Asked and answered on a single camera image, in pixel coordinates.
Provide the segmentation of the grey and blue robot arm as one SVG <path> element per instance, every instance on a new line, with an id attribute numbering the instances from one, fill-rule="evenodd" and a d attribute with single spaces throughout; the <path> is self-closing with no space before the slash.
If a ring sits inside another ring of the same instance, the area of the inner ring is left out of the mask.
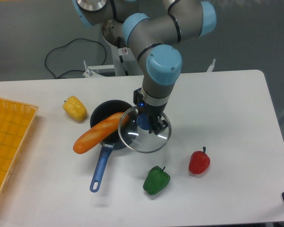
<path id="1" fill-rule="evenodd" d="M 149 133 L 163 132 L 168 127 L 163 111 L 182 68 L 182 56 L 174 46 L 215 29 L 213 5 L 200 0 L 165 0 L 167 14 L 156 19 L 140 13 L 136 0 L 75 0 L 73 5 L 84 24 L 114 21 L 121 25 L 121 39 L 144 74 L 142 87 L 133 95 L 138 113 L 147 119 L 140 127 Z"/>

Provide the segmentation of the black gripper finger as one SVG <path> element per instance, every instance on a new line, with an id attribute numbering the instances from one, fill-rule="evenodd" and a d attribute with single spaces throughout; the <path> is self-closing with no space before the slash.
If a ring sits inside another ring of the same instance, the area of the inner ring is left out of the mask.
<path id="1" fill-rule="evenodd" d="M 165 131 L 168 127 L 168 122 L 165 119 L 162 119 L 160 116 L 150 116 L 149 117 L 150 129 L 149 134 L 154 133 L 158 135 Z"/>

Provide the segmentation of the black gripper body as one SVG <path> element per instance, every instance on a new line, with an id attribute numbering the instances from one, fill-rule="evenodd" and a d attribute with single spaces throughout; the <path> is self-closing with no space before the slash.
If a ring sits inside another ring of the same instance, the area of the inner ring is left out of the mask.
<path id="1" fill-rule="evenodd" d="M 164 98 L 152 97 L 142 87 L 133 92 L 133 103 L 137 106 L 138 112 L 150 117 L 161 117 L 167 102 L 168 96 Z"/>

